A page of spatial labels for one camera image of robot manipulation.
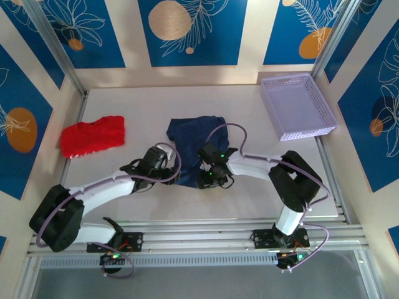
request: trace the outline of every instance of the purple mesh tray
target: purple mesh tray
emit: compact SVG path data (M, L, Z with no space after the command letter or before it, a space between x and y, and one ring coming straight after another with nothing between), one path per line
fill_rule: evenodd
M337 120L308 73L264 78L261 95L281 141L326 135L337 127Z

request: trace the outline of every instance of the robotic arm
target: robotic arm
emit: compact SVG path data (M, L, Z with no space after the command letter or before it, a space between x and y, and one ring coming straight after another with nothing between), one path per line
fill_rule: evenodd
M303 175L303 171L321 182L321 178L295 151L288 151L283 156L259 156L241 154L236 148L221 152L211 143L206 143L198 152L208 170L202 170L198 179L200 189L221 186L234 175L252 176L271 181L284 203L273 228L263 234L263 248L293 248L294 241L303 239L305 229L298 229L306 207L318 193L320 186ZM302 172L286 166L296 166Z
M108 201L146 189L151 184L148 178L152 182L174 184L178 179L179 169L162 167L165 161L171 159L171 151L167 151L153 146L143 159L132 161L112 176L87 186L70 189L61 185L52 187L33 215L30 227L54 252L65 250L75 243L98 242L114 249L119 248L134 233L124 232L109 218L104 218L108 224L85 224L82 223L82 218ZM295 240L303 239L306 231L298 229L298 225L320 186L279 161L297 166L319 181L321 179L296 152L288 151L283 156L255 156L241 154L235 148L221 152L211 143L206 143L198 155L208 165L208 170L202 170L198 178L200 189L223 186L228 182L228 177L235 175L252 176L273 183L284 207L273 228L261 236L263 244L266 241L266 246L258 248L293 248ZM107 250L88 245L87 251Z
M173 177L178 169L162 167L163 163L172 156L171 149L153 146L144 158L122 166L119 171L105 179L70 189L56 185L49 190L37 208L29 226L38 234L42 226L45 226L41 238L54 252L65 250L75 243L98 242L107 244L111 248L118 248L131 237L130 233L125 233L115 221L106 217L104 220L108 224L81 223L83 216L108 201L146 189L151 184L145 179L135 178L137 176L173 184L178 179L178 175L171 180L168 178ZM70 200L67 200L62 209L48 221L54 209L68 198Z

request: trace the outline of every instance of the white leaf line drawing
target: white leaf line drawing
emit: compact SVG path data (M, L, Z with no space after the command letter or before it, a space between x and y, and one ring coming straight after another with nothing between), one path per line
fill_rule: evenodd
M371 14L376 8L379 0L362 0L358 8L356 9L355 14L352 17L352 22L356 25L359 22L359 18L361 14Z
M0 88L7 80L9 69L0 68ZM10 117L0 105L0 133L1 136L6 134L9 130L12 132L13 129L22 130L25 132L29 132L29 129L26 127L29 124L28 121L17 121L13 117Z
M2 0L2 2L14 14L14 17L18 22L30 28L31 31L37 32L31 18L29 18L25 9L21 5L16 4L12 0Z
M26 15L22 6L11 0L2 1L21 24L37 32L28 16L27 21L22 19L21 16ZM74 50L83 49L83 40L102 46L103 40L96 30L105 25L105 19L87 13L86 0L44 0L39 4L61 43L68 44Z
M321 10L317 0L316 2L314 0L283 0L283 4L296 9L300 22L306 25L308 32L317 37L317 48L320 50L327 38L325 36L326 29L337 18L345 1L338 0L333 5L330 0L324 11Z
M224 1L221 7L216 8L216 3ZM211 17L219 14L227 5L229 0L181 0L181 4L191 19L190 30L183 37L175 40L164 40L160 47L165 48L162 57L178 50L179 53L186 49L195 49L202 39L206 38L206 33L212 33Z
M389 42L383 62L378 72L378 81L383 96L383 108L372 122L370 127L372 134L379 136L386 133L387 153L386 157L392 158L399 153L399 88L395 85L399 78L399 30Z

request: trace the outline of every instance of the red cloth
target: red cloth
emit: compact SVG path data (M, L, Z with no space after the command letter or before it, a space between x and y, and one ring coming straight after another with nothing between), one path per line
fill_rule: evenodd
M77 123L61 134L61 151L65 158L106 150L125 144L125 119L105 116L93 123Z

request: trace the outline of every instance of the metal extrusion bar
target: metal extrusion bar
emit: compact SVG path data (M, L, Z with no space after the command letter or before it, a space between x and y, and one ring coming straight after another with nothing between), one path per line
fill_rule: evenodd
M362 0L342 0L346 1L344 8L341 10L334 26L331 30L330 35L324 43L323 49L321 50L318 58L316 59L313 69L310 72L313 78L318 76L319 72L323 71L325 65L330 60L331 55L334 53L341 37L343 36L346 28L348 27L353 15L355 14L359 4Z
M31 299L41 269L41 257L26 257L12 299Z
M184 223L161 224L152 222L148 225L136 225L132 222L129 226L123 226L127 232L144 232L142 252L140 254L216 254L228 252L255 252L254 244L250 236L254 229L270 229L272 222L258 222L255 224L231 223L216 224ZM342 222L320 222L330 231L330 240L325 250L348 250L359 247L367 248L367 240L360 225L347 225ZM324 240L324 231L308 229L310 246L314 248ZM89 255L85 244L71 245L61 253L53 253L48 248L38 248L34 239L29 247L28 256L50 255ZM263 252L278 252L280 249L262 249Z
M342 209L342 213L345 216L345 220L348 224L358 224L358 220L354 215L354 212L349 208L346 204L345 199L342 195L341 188L339 186L337 177L335 176L332 165L330 162L330 155L328 149L324 145L323 138L321 136L315 137L317 147L319 149L320 157L325 169L325 173L327 174L327 179L329 180L331 193L335 199L335 202L340 206Z
M354 250L356 256L357 265L363 278L363 282L366 288L367 295L370 299L382 298L378 289L377 282L372 273L370 265L368 264L368 258L364 250Z
M21 0L21 2L24 6L26 14L35 25L37 31L46 43L46 46L49 48L51 54L54 56L55 61L57 61L61 70L69 78L76 91L78 91L80 96L84 98L86 93L85 88L80 82L75 72L74 65L70 61L67 52L65 51L57 35L52 29L49 21L47 20L46 15L40 7L39 2L37 2L36 0Z

